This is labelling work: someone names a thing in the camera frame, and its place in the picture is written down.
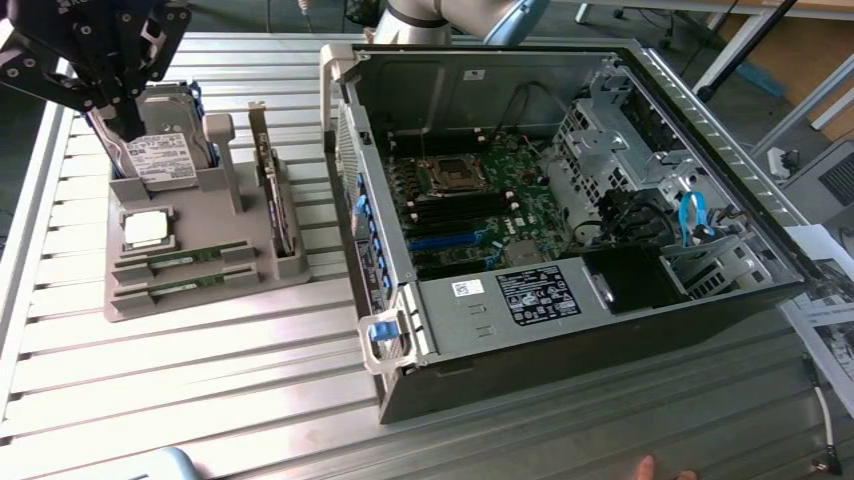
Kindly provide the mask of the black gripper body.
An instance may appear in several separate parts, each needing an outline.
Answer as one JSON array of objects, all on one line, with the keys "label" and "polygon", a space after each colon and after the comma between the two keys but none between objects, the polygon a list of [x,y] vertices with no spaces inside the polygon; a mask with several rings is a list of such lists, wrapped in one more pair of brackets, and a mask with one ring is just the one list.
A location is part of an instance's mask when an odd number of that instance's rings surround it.
[{"label": "black gripper body", "polygon": [[6,1],[4,18],[30,47],[65,59],[80,79],[121,67],[116,13],[126,7],[188,7],[184,1]]}]

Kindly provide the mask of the person's hand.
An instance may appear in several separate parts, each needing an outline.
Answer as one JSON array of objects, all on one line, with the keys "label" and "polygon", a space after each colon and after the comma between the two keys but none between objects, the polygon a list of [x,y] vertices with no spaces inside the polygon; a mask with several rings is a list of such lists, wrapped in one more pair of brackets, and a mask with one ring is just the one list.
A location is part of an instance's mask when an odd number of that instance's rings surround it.
[{"label": "person's hand", "polygon": [[[656,462],[652,455],[645,455],[636,465],[632,479],[633,480],[653,480],[655,479]],[[675,480],[696,480],[697,475],[692,470],[681,471]]]}]

